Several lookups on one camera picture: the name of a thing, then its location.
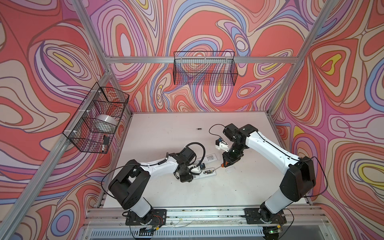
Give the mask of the orange black screwdriver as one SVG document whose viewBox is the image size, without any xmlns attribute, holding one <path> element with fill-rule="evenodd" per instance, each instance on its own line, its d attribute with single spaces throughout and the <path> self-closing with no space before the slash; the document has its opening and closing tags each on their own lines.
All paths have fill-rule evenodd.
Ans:
<svg viewBox="0 0 384 240">
<path fill-rule="evenodd" d="M 216 170 L 220 169 L 220 168 L 224 168 L 224 164 L 221 164 L 219 167 L 216 167 L 215 169 L 213 169 L 211 172 L 212 174 L 216 172 Z"/>
</svg>

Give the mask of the white remote control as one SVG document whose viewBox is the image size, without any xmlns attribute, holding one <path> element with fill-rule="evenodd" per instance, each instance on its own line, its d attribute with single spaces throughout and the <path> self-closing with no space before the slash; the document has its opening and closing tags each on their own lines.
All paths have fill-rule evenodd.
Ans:
<svg viewBox="0 0 384 240">
<path fill-rule="evenodd" d="M 215 177 L 217 173 L 215 172 L 215 169 L 205 169 L 200 175 L 194 175 L 194 180 L 202 180 L 206 178 Z"/>
<path fill-rule="evenodd" d="M 203 164 L 209 164 L 209 163 L 215 162 L 217 160 L 218 160 L 218 158 L 217 158 L 216 154 L 210 154 L 210 155 L 205 156 L 202 163 Z"/>
</svg>

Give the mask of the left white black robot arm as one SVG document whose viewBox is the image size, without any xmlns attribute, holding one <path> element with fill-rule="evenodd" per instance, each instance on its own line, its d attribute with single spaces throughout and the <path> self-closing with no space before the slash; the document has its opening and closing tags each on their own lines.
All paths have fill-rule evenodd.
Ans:
<svg viewBox="0 0 384 240">
<path fill-rule="evenodd" d="M 116 168 L 117 175 L 110 181 L 107 194 L 119 202 L 124 210 L 130 210 L 139 218 L 153 213 L 153 208 L 143 193 L 150 180 L 175 174 L 181 183 L 190 183 L 202 173 L 201 164 L 206 156 L 204 145 L 198 142 L 187 144 L 179 153 L 167 154 L 165 158 L 148 163 L 128 161 Z"/>
</svg>

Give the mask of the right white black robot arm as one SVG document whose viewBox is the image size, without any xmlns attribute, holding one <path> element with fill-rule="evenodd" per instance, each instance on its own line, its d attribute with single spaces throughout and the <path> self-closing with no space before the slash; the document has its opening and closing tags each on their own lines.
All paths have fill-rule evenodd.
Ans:
<svg viewBox="0 0 384 240">
<path fill-rule="evenodd" d="M 225 126 L 223 133 L 233 144 L 229 146 L 222 138 L 216 140 L 216 148 L 224 151 L 222 167 L 234 165 L 244 156 L 245 149 L 252 149 L 284 174 L 279 189 L 258 210 L 261 222 L 271 223 L 285 207 L 299 201 L 316 186 L 312 159 L 301 158 L 284 150 L 250 124 L 241 128 L 229 124 Z"/>
</svg>

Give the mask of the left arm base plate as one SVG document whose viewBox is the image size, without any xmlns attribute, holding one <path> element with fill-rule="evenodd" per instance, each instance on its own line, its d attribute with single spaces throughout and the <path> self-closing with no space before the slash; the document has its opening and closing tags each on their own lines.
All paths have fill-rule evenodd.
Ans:
<svg viewBox="0 0 384 240">
<path fill-rule="evenodd" d="M 166 224 L 166 209 L 151 209 L 144 217 L 139 217 L 133 211 L 123 213 L 126 217 L 126 226 L 162 226 Z"/>
</svg>

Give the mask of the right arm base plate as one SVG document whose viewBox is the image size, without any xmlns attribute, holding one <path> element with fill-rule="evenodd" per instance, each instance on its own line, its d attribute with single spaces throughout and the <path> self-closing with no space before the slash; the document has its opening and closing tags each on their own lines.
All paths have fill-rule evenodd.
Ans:
<svg viewBox="0 0 384 240">
<path fill-rule="evenodd" d="M 246 219 L 249 225 L 284 225 L 287 223 L 283 210 L 272 214 L 267 208 L 245 208 L 242 217 Z"/>
</svg>

